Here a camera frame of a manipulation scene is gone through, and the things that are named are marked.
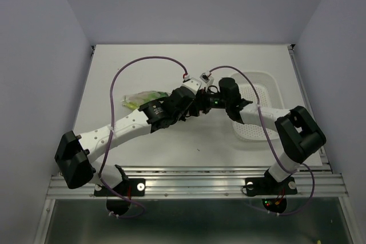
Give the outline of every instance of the white wall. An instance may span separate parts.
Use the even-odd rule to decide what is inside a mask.
[[[366,0],[322,0],[295,53],[327,155],[366,234]]]
[[[0,0],[0,242],[32,243],[90,45],[67,0]]]
[[[296,43],[320,0],[68,0],[96,43]]]

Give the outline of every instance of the green object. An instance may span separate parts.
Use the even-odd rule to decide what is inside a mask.
[[[151,100],[168,97],[169,95],[169,93],[164,91],[143,91],[138,94],[125,95],[122,100],[122,105],[130,110],[135,110]]]

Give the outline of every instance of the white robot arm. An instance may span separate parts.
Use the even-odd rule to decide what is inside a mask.
[[[207,87],[210,77],[202,77]],[[88,182],[100,184],[97,171],[101,164],[97,158],[110,149],[140,135],[167,128],[185,116],[197,117],[211,109],[225,109],[229,118],[238,123],[261,126],[258,106],[241,98],[233,78],[219,81],[219,91],[201,89],[201,81],[189,79],[173,90],[164,100],[150,101],[138,110],[118,120],[109,144],[110,126],[83,133],[77,137],[72,131],[63,135],[55,160],[69,188],[75,189]],[[262,120],[266,128],[278,132],[284,152],[279,162],[274,163],[261,178],[251,178],[256,183],[249,196],[277,194],[290,180],[291,174],[326,142],[325,136],[305,108],[292,110],[261,107]],[[123,170],[119,166],[106,165],[103,179],[112,188],[122,182]]]

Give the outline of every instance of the purple cable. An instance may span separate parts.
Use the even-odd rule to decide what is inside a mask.
[[[217,70],[217,69],[222,69],[222,68],[228,68],[228,69],[233,69],[235,71],[237,71],[239,74],[241,74],[245,79],[246,81],[248,81],[248,83],[250,84],[250,86],[252,87],[255,95],[256,95],[256,98],[257,98],[257,104],[258,104],[258,115],[259,115],[259,120],[261,122],[261,126],[262,126],[262,129],[263,129],[263,132],[264,132],[264,135],[267,139],[267,142],[268,142],[268,145],[270,147],[270,150],[274,156],[274,158],[276,159],[276,162],[279,164],[279,166],[281,167],[281,169],[283,169],[286,173],[288,174],[293,174],[295,173],[296,171],[289,171],[287,170],[281,163],[280,159],[278,158],[277,154],[276,154],[276,151],[275,151],[275,148],[273,147],[273,144],[272,144],[272,141],[270,140],[270,137],[268,135],[268,132],[267,132],[267,129],[265,127],[265,123],[264,123],[264,119],[263,119],[263,115],[262,115],[262,112],[261,112],[261,107],[259,106],[260,105],[260,99],[259,99],[259,95],[258,95],[258,92],[256,90],[256,88],[254,87],[252,81],[250,81],[250,79],[242,72],[240,71],[239,69],[233,67],[233,66],[228,66],[228,65],[223,65],[223,66],[218,66],[218,67],[215,67],[213,69],[210,70],[210,73],[212,73],[213,71]],[[306,164],[302,164],[304,165],[310,172],[310,175],[311,175],[311,178],[312,178],[312,181],[313,181],[313,184],[312,184],[312,191],[310,193],[310,196],[308,198],[308,200],[305,202],[305,204],[303,204],[300,208],[298,208],[297,210],[295,211],[291,211],[289,213],[282,213],[282,214],[279,214],[279,215],[282,215],[282,216],[287,216],[287,215],[292,215],[292,214],[297,214],[299,213],[300,211],[302,211],[308,204],[309,202],[311,201],[311,199],[313,198],[314,196],[314,191],[315,191],[315,177],[314,177],[314,174],[313,174],[313,171],[310,169],[310,167]],[[252,206],[250,204],[247,204],[249,207],[252,207],[254,209],[257,209],[257,210],[261,210],[261,211],[264,211],[264,212],[267,212],[266,210],[263,210],[261,208],[258,208],[258,207],[255,207],[255,206]]]
[[[170,57],[161,57],[161,56],[151,56],[151,57],[141,57],[141,58],[137,58],[129,63],[127,63],[125,66],[123,66],[122,68],[119,69],[119,71],[116,73],[116,75],[114,76],[113,80],[112,80],[112,84],[110,85],[110,90],[109,90],[109,98],[110,98],[110,114],[111,114],[111,127],[112,129],[114,129],[114,123],[115,123],[115,120],[114,120],[114,102],[113,102],[113,87],[114,87],[114,84],[118,78],[118,76],[120,75],[120,73],[125,70],[128,66],[132,65],[133,63],[136,63],[138,61],[141,61],[141,60],[145,60],[145,59],[166,59],[166,60],[170,60],[172,62],[175,62],[176,64],[180,65],[183,70],[184,70],[184,75],[187,75],[188,74],[188,71],[186,69],[186,67],[181,63],[179,62],[178,60],[175,60],[173,58],[170,58]],[[142,208],[142,211],[138,214],[135,214],[135,215],[130,215],[130,216],[118,216],[118,218],[121,218],[121,219],[126,219],[126,218],[135,218],[135,217],[138,217],[140,215],[142,215],[145,211],[146,211],[146,208],[143,206],[143,204],[137,202],[137,201],[133,201],[131,199],[128,199],[126,197],[124,197],[123,195],[120,195],[119,193],[117,193],[116,191],[114,191],[105,181],[104,179],[102,179],[102,171],[104,169],[104,166],[107,162],[107,158],[108,158],[108,153],[109,153],[109,150],[110,150],[110,145],[112,143],[112,137],[113,137],[113,131],[111,130],[110,133],[109,133],[109,138],[108,138],[108,142],[106,144],[106,149],[105,149],[105,153],[104,153],[104,158],[103,158],[103,162],[102,162],[102,165],[101,165],[101,168],[99,170],[99,173],[98,173],[98,177],[100,179],[100,181],[103,183],[103,185],[111,192],[113,193],[114,195],[118,196],[119,198],[122,198],[124,201],[127,201],[127,202],[130,202],[132,204],[135,204],[139,207]]]

